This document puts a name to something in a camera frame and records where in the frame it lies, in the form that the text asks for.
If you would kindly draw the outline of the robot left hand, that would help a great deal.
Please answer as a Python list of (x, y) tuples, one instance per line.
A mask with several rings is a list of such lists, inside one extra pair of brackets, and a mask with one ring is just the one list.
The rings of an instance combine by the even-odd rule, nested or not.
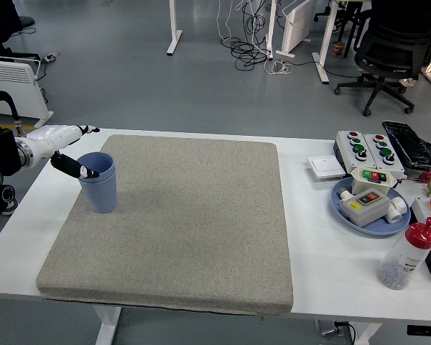
[(44, 125), (26, 137), (30, 149), (27, 166), (34, 167), (40, 159), (49, 157), (51, 165), (66, 175), (73, 178), (98, 178), (97, 171), (60, 153), (61, 149), (74, 144), (83, 135), (97, 132), (100, 129), (90, 125)]

